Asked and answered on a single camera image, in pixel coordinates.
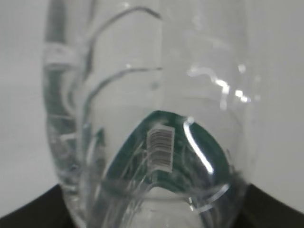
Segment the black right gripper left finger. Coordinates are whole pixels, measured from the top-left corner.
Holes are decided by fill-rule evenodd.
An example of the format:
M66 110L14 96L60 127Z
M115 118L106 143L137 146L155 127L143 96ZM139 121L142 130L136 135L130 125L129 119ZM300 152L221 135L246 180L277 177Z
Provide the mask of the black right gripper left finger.
M2 228L74 228L59 185L0 218Z

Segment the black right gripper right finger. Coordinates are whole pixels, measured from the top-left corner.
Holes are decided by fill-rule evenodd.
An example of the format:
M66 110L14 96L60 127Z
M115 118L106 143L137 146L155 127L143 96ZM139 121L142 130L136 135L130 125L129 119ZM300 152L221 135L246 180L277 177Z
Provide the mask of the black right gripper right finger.
M251 184L233 227L304 228L304 215Z

